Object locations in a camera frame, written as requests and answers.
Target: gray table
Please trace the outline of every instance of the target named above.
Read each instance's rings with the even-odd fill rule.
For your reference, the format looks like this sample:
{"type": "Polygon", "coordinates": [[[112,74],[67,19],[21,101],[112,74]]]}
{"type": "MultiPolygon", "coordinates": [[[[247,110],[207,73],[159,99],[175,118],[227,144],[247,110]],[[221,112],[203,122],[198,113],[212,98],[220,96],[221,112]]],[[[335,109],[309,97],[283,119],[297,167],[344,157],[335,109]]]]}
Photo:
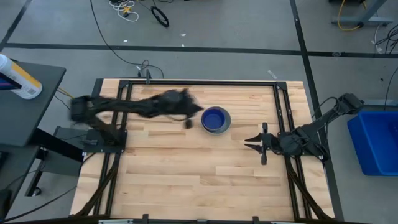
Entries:
{"type": "Polygon", "coordinates": [[[11,91],[0,92],[0,144],[25,146],[39,125],[66,69],[23,62],[18,64],[41,82],[43,91],[31,100],[22,99],[11,91]]]}
{"type": "MultiPolygon", "coordinates": [[[[41,82],[43,90],[38,97],[31,100],[22,99],[11,91],[0,91],[0,151],[7,153],[6,160],[0,167],[0,189],[12,183],[8,187],[12,191],[11,204],[35,159],[44,160],[49,156],[58,158],[58,163],[59,159],[65,160],[66,157],[75,162],[81,162],[83,159],[79,148],[37,128],[66,70],[62,67],[32,63],[18,64],[41,82]],[[41,146],[45,146],[48,151],[41,150],[41,146]]],[[[35,172],[28,191],[34,189],[41,173],[42,171],[35,172]]]]}

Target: concrete floor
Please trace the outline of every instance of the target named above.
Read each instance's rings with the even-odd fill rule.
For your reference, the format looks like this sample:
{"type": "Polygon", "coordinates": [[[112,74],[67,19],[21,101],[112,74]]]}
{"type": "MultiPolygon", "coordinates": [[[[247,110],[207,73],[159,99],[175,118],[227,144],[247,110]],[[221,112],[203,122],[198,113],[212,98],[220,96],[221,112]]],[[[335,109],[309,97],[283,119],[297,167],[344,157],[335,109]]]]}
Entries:
{"type": "MultiPolygon", "coordinates": [[[[24,3],[25,0],[0,0],[0,39],[6,35],[24,3]]],[[[330,24],[331,17],[338,12],[338,4],[329,4],[327,0],[296,0],[296,3],[307,50],[374,52],[371,41],[375,27],[342,32],[330,24]]],[[[133,8],[140,15],[136,23],[120,19],[107,0],[93,0],[93,4],[101,30],[110,45],[300,50],[289,0],[159,2],[157,5],[169,17],[171,25],[168,29],[160,26],[150,12],[139,4],[133,8]]],[[[392,17],[398,22],[397,8],[397,1],[388,1],[379,10],[379,15],[392,17]]],[[[350,4],[344,8],[344,14],[362,10],[362,6],[350,4]]],[[[381,27],[378,38],[384,38],[391,27],[381,27]]],[[[104,45],[95,26],[90,3],[82,0],[33,0],[8,43],[104,45]]],[[[6,47],[2,53],[23,62],[65,67],[67,73],[61,87],[75,96],[90,94],[95,78],[133,77],[137,74],[134,65],[120,61],[108,50],[6,47]]],[[[130,62],[141,63],[148,59],[151,64],[162,68],[166,78],[272,80],[267,73],[270,70],[278,80],[304,81],[312,110],[301,55],[159,52],[152,48],[148,51],[119,51],[118,54],[130,62]]],[[[398,66],[397,59],[343,57],[310,57],[310,65],[321,102],[329,96],[340,96],[345,92],[365,99],[383,99],[388,79],[398,66]]],[[[160,76],[156,69],[151,72],[153,77],[160,76]]],[[[394,91],[397,82],[392,83],[390,99],[398,99],[398,92],[394,91]]],[[[330,106],[325,105],[322,111],[325,112],[330,106]]],[[[397,223],[394,209],[398,200],[398,178],[375,178],[362,174],[348,135],[348,119],[340,118],[332,123],[329,133],[344,219],[397,223]]],[[[68,110],[54,99],[39,127],[53,133],[57,126],[69,125],[68,110]]],[[[27,178],[21,192],[24,192],[30,178],[27,178]]],[[[43,194],[31,198],[20,194],[9,217],[43,204],[70,189],[76,182],[76,177],[44,174],[39,182],[43,194]]],[[[66,217],[72,200],[73,192],[51,206],[18,220],[66,217]]]]}

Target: wooden table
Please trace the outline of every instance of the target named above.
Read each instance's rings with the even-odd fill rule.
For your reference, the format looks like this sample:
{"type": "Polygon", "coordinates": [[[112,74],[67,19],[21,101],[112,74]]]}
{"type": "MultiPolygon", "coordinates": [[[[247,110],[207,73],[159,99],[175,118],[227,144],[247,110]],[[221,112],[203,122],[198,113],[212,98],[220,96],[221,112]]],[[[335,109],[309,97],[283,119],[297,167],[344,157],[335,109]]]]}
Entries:
{"type": "MultiPolygon", "coordinates": [[[[116,97],[118,83],[118,79],[104,79],[101,96],[116,97]]],[[[287,82],[287,86],[295,125],[310,123],[303,83],[287,82]]],[[[150,219],[252,220],[258,216],[260,220],[293,220],[284,158],[268,151],[268,163],[262,166],[260,155],[243,145],[244,139],[261,132],[262,122],[269,124],[270,133],[278,133],[272,88],[134,85],[131,98],[148,98],[184,87],[199,105],[227,109],[232,118],[230,129],[220,136],[208,134],[201,126],[201,113],[193,118],[194,127],[189,130],[164,116],[145,119],[129,114],[127,146],[121,157],[111,217],[141,218],[148,213],[150,219]]],[[[110,123],[112,112],[99,117],[110,123]]],[[[97,154],[82,167],[71,213],[79,211],[97,188],[102,163],[103,154],[97,154]]],[[[321,162],[303,156],[302,163],[308,191],[333,216],[321,162]]],[[[302,198],[296,192],[304,217],[302,198]]]]}

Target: table leg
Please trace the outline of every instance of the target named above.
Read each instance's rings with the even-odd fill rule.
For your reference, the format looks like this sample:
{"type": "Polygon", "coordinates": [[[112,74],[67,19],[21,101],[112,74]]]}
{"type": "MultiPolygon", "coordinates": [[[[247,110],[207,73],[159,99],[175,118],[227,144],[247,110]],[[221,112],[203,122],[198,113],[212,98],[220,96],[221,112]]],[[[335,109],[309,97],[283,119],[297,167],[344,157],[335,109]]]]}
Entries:
{"type": "Polygon", "coordinates": [[[71,145],[55,136],[46,133],[45,131],[37,128],[33,133],[31,144],[43,146],[44,148],[59,153],[67,158],[75,161],[83,161],[83,151],[78,147],[71,145]]]}
{"type": "Polygon", "coordinates": [[[43,149],[40,150],[39,153],[36,155],[36,159],[40,159],[40,164],[38,166],[38,169],[34,172],[34,176],[26,190],[25,196],[26,197],[31,197],[31,196],[37,196],[38,193],[35,193],[35,190],[37,189],[37,184],[39,183],[39,180],[43,174],[43,164],[45,164],[45,158],[47,157],[47,154],[49,152],[45,151],[43,149]]]}

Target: bottle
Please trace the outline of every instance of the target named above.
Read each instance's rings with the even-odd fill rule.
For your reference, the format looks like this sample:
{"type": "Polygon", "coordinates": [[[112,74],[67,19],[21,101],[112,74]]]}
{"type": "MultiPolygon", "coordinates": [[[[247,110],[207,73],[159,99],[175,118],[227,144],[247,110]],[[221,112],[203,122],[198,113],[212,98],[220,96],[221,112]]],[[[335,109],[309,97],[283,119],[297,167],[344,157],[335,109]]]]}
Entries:
{"type": "Polygon", "coordinates": [[[39,81],[3,54],[0,54],[0,72],[21,85],[20,89],[11,91],[23,99],[33,99],[43,90],[39,81]]]}

